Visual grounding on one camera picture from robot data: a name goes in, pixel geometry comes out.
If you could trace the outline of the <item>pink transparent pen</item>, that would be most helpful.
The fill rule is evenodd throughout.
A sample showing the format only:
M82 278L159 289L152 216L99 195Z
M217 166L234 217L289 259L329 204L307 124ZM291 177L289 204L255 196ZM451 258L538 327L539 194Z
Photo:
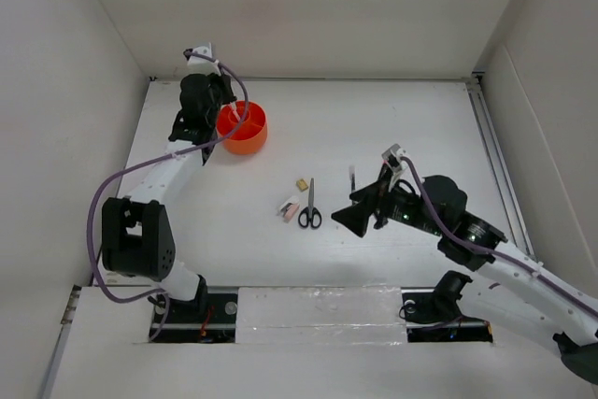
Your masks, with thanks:
M243 115L239 111L236 102L230 104L231 112L233 113L235 119L241 123L243 121Z

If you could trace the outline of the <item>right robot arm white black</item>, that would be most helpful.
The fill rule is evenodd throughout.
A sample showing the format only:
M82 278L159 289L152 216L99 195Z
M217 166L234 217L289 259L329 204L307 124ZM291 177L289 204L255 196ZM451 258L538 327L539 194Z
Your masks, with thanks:
M505 234L466 209L467 195L448 177L407 182L383 166L377 180L350 195L333 221L358 237L389 221L437 237L456 269L427 293L406 294L400 316L422 330L487 321L524 336L577 377L597 382L597 301L520 251Z

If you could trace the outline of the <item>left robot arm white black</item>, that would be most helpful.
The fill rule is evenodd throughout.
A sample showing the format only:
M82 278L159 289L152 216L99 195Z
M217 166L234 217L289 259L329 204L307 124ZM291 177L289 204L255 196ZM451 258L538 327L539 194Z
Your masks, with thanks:
M101 254L104 268L125 277L149 279L188 321L208 311L206 280L178 259L166 205L191 175L204 166L218 138L221 108L235 100L227 75L191 74L180 82L180 110L168 137L165 161L123 198L102 206Z

